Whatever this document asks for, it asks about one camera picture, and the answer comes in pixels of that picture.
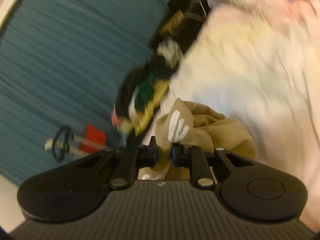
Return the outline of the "tan brown garment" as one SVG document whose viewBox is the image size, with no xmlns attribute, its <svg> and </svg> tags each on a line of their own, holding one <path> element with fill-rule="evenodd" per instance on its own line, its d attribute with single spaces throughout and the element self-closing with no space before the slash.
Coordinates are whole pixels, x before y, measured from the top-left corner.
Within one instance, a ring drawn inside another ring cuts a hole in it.
<svg viewBox="0 0 320 240">
<path fill-rule="evenodd" d="M 256 154 L 255 144 L 247 128 L 236 118 L 227 118 L 210 107 L 176 99 L 170 112 L 157 119 L 155 125 L 157 164 L 142 168 L 140 180 L 189 179 L 189 170 L 174 167 L 171 148 L 174 143 L 198 146 L 204 152 L 225 148 L 249 159 Z"/>
</svg>

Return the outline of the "pile of mixed clothes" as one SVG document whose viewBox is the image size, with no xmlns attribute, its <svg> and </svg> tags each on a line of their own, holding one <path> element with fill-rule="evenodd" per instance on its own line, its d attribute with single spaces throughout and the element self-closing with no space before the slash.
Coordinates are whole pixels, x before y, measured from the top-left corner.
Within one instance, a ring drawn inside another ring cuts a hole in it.
<svg viewBox="0 0 320 240">
<path fill-rule="evenodd" d="M 183 53 L 172 38 L 164 39 L 155 55 L 133 69 L 123 81 L 114 103 L 112 124 L 123 135 L 140 135 L 153 119 L 169 89 Z"/>
</svg>

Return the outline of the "red fabric basket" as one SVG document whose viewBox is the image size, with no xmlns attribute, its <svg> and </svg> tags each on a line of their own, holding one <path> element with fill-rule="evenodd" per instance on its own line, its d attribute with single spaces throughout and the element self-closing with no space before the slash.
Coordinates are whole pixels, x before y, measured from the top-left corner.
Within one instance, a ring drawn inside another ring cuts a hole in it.
<svg viewBox="0 0 320 240">
<path fill-rule="evenodd" d="M 95 128 L 92 124 L 87 124 L 85 128 L 85 139 L 95 142 L 100 145 L 104 145 L 106 141 L 105 133 L 102 130 Z M 98 148 L 93 148 L 91 146 L 81 144 L 80 150 L 92 154 L 98 152 Z"/>
</svg>

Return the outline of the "garment steamer stand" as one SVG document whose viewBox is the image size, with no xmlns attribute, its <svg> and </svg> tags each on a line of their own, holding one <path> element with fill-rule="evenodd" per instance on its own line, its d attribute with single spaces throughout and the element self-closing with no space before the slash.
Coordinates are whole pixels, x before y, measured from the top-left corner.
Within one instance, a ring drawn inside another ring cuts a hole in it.
<svg viewBox="0 0 320 240">
<path fill-rule="evenodd" d="M 70 126 L 62 126 L 53 138 L 48 138 L 46 140 L 44 143 L 44 149 L 45 151 L 50 151 L 56 161 L 61 162 L 67 155 L 74 156 L 78 159 L 90 155 L 80 150 L 81 144 L 98 148 L 99 151 L 106 150 L 108 148 L 105 144 L 100 145 L 85 139 L 85 132 L 84 135 L 78 135 L 73 132 Z"/>
</svg>

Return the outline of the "pastel tie-dye duvet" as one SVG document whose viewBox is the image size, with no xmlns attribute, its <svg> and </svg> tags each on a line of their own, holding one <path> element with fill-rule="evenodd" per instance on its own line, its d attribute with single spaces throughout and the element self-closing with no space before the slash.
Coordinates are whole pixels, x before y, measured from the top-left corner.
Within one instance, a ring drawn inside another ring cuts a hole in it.
<svg viewBox="0 0 320 240">
<path fill-rule="evenodd" d="M 241 121 L 258 161 L 308 189 L 319 230 L 319 0 L 208 0 L 212 7 L 160 108 L 176 99 Z"/>
</svg>

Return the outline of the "brown cardboard box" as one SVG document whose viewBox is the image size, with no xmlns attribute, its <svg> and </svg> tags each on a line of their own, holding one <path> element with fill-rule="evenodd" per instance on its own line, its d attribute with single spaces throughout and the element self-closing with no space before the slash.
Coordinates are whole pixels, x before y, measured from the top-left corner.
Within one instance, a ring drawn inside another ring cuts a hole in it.
<svg viewBox="0 0 320 240">
<path fill-rule="evenodd" d="M 176 13 L 165 22 L 160 30 L 159 34 L 163 37 L 165 36 L 172 36 L 175 34 L 176 30 L 178 29 L 178 26 L 184 19 L 184 13 L 182 10 L 176 11 Z"/>
</svg>

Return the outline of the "blue curtain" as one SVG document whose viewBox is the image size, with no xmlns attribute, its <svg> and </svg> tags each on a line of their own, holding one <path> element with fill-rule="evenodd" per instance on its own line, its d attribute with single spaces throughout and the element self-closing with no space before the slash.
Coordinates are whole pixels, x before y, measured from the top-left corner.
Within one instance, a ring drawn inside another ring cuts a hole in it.
<svg viewBox="0 0 320 240">
<path fill-rule="evenodd" d="M 57 167 L 45 141 L 111 124 L 125 76 L 152 55 L 166 0 L 19 0 L 1 31 L 1 174 L 16 185 Z"/>
</svg>

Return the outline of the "black sofa chair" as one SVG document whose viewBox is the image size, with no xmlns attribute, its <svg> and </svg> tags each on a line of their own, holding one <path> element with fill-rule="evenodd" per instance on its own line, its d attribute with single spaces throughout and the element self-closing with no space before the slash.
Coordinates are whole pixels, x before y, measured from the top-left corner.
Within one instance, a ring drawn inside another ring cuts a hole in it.
<svg viewBox="0 0 320 240">
<path fill-rule="evenodd" d="M 196 40 L 202 25 L 207 19 L 207 15 L 210 12 L 208 2 L 207 0 L 169 0 L 167 7 L 167 12 L 149 42 L 149 47 L 152 50 L 156 50 L 163 40 L 166 38 L 172 38 L 178 43 L 182 53 L 185 53 Z M 161 36 L 159 34 L 161 26 L 178 10 L 183 11 L 184 19 L 178 26 L 175 34 L 172 36 Z"/>
</svg>

